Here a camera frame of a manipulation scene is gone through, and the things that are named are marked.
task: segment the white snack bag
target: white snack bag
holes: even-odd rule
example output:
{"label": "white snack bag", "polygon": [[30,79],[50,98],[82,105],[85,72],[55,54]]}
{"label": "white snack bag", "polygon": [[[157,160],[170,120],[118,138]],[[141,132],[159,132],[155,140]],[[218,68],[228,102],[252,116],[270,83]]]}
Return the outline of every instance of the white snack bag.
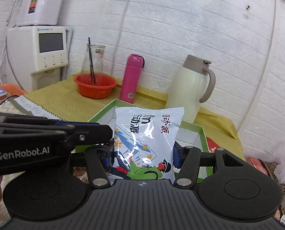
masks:
{"label": "white snack bag", "polygon": [[115,110],[114,164],[109,178],[170,179],[174,182],[174,142],[184,108]]}

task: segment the ridged surface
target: ridged surface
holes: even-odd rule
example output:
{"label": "ridged surface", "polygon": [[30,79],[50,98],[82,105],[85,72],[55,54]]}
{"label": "ridged surface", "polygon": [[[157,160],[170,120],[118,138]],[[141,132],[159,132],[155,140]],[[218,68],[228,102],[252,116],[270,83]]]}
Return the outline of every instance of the ridged surface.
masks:
{"label": "ridged surface", "polygon": [[206,210],[189,190],[173,187],[169,180],[117,180],[96,190],[71,215],[50,222],[14,219],[5,230],[276,230],[284,229],[269,218],[254,223],[222,219]]}

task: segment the black straw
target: black straw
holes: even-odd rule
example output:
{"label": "black straw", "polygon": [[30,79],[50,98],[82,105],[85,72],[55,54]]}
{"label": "black straw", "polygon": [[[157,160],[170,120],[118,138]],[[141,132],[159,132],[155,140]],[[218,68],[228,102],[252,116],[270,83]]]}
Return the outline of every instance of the black straw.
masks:
{"label": "black straw", "polygon": [[90,37],[88,37],[88,51],[89,51],[89,61],[90,61],[90,78],[91,78],[91,82],[94,81],[96,84],[96,77],[95,77],[95,73],[93,72],[93,58],[92,58],[92,54],[91,54],[91,49],[90,49]]}

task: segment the orange container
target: orange container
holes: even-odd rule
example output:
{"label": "orange container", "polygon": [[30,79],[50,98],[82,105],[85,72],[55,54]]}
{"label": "orange container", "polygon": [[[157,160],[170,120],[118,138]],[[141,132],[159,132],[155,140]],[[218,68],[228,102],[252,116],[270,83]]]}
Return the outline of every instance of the orange container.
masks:
{"label": "orange container", "polygon": [[92,85],[90,73],[82,73],[75,77],[75,82],[78,84],[79,93],[87,98],[102,99],[106,98],[111,90],[117,85],[117,80],[114,78],[103,75],[102,85]]}
{"label": "orange container", "polygon": [[13,95],[21,96],[21,95],[26,94],[24,90],[22,90],[21,88],[19,88],[18,86],[14,84],[2,84],[0,85],[0,89],[5,90],[7,93],[10,94],[10,96],[13,96]]}

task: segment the green box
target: green box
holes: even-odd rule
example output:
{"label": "green box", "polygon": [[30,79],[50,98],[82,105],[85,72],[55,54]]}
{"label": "green box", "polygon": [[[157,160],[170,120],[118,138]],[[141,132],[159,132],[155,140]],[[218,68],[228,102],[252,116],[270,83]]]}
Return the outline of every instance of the green box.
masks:
{"label": "green box", "polygon": [[[127,103],[118,99],[114,99],[111,103],[99,111],[89,122],[98,122],[100,124],[108,124],[114,132],[115,128],[115,109],[118,107],[138,107],[131,103]],[[177,134],[176,141],[182,146],[195,146],[202,152],[209,152],[203,128],[201,126],[182,121]],[[77,146],[76,152],[83,152],[88,146]],[[179,169],[174,168],[175,173],[179,173]],[[200,167],[198,182],[212,174],[212,167]]]}

